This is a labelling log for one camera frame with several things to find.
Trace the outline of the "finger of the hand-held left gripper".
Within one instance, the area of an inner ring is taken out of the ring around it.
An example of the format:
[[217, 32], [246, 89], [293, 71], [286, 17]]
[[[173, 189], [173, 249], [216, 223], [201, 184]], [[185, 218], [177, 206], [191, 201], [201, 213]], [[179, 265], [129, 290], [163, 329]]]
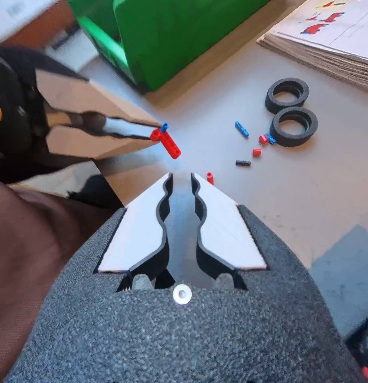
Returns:
[[57, 126], [46, 138], [52, 154], [101, 160], [140, 151], [159, 144], [149, 137], [93, 136], [82, 130]]
[[96, 112], [112, 119], [161, 127], [148, 112], [113, 94], [93, 80], [80, 80], [35, 70], [37, 89], [51, 108], [69, 113]]

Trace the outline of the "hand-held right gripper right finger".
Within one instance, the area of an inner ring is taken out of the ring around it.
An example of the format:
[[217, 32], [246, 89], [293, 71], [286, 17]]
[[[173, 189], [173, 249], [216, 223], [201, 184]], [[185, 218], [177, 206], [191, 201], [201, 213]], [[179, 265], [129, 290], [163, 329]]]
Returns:
[[191, 173], [197, 261], [204, 272], [266, 270], [267, 264], [239, 212], [239, 205], [197, 173]]

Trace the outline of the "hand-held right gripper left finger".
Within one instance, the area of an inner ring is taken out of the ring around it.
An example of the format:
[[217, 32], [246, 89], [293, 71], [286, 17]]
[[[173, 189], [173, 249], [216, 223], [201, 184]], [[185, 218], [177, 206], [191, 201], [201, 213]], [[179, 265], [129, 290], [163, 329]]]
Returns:
[[98, 265], [99, 273], [160, 273], [169, 261], [165, 220], [173, 175], [167, 173], [126, 205]]

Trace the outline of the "red angled beam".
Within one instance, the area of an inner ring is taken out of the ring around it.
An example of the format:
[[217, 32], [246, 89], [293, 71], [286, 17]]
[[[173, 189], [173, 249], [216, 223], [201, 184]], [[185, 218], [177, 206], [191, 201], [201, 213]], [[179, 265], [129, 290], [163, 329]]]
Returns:
[[150, 140], [153, 142], [159, 141], [162, 143], [171, 158], [176, 160], [181, 155], [181, 150], [178, 148], [177, 144], [174, 142], [168, 131], [165, 134], [161, 134], [159, 129], [160, 128], [156, 128], [152, 131]]

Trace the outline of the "green plastic bin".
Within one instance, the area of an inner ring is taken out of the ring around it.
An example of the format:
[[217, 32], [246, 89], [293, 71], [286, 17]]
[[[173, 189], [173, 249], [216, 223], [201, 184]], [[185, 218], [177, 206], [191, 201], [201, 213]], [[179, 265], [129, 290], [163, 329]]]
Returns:
[[267, 0], [70, 0], [100, 55], [155, 91]]

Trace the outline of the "grey desk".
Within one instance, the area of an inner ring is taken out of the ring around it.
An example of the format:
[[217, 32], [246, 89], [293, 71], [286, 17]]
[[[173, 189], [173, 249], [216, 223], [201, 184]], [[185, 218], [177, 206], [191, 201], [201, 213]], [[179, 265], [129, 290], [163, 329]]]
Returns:
[[[173, 173], [166, 226], [174, 279], [212, 284], [196, 262], [199, 219], [191, 192], [191, 173], [211, 171], [218, 189], [247, 206], [311, 270], [346, 338], [368, 316], [368, 93], [256, 43], [300, 4], [269, 2], [155, 92], [142, 93], [101, 57], [81, 73], [167, 122], [181, 149], [177, 160], [155, 145], [98, 165], [123, 204]], [[318, 130], [300, 147], [268, 145], [254, 159], [272, 121], [267, 90], [286, 77], [309, 85], [306, 107]]]

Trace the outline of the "background desk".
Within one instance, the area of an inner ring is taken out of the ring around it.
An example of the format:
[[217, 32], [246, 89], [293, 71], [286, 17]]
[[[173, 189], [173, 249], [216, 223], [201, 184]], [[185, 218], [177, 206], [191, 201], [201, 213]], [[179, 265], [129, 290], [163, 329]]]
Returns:
[[43, 49], [77, 26], [65, 0], [0, 0], [0, 45]]

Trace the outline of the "person's black pants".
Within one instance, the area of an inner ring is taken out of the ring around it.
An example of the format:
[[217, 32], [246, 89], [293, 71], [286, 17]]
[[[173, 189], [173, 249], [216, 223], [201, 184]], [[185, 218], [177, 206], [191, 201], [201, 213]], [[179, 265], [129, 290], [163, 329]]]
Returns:
[[117, 211], [124, 205], [103, 175], [89, 177], [78, 192], [68, 191], [68, 198], [101, 209]]

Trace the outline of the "person's brown sweater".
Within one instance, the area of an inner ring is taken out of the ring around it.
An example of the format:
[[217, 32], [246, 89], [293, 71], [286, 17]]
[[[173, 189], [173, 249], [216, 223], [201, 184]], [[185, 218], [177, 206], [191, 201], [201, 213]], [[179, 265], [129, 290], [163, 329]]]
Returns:
[[0, 182], [0, 382], [57, 276], [114, 212]]

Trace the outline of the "black rubber toy tire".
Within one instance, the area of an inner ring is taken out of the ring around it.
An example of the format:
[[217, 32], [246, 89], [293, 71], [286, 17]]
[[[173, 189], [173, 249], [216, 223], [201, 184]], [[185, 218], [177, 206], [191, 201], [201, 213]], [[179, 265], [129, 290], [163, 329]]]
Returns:
[[[282, 102], [276, 98], [280, 93], [290, 93], [296, 97], [291, 102]], [[310, 88], [306, 82], [301, 79], [289, 77], [280, 79], [269, 87], [265, 99], [267, 110], [273, 114], [289, 107], [302, 107], [309, 97]]]
[[[304, 132], [290, 134], [285, 132], [280, 123], [294, 121], [299, 123]], [[276, 142], [283, 147], [297, 147], [306, 143], [316, 132], [319, 122], [317, 116], [309, 109], [303, 107], [287, 107], [275, 114], [269, 132]]]

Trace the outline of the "toy brick race car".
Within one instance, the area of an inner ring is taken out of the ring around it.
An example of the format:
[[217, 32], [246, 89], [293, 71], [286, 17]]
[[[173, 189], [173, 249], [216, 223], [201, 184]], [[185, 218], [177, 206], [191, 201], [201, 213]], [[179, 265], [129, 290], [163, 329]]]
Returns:
[[368, 323], [353, 333], [346, 344], [368, 380]]

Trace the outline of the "open instruction booklet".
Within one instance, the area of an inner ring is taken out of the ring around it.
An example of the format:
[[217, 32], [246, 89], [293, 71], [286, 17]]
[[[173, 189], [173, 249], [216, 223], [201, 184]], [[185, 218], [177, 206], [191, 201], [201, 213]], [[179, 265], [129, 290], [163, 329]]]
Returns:
[[256, 42], [368, 92], [368, 0], [305, 1]]

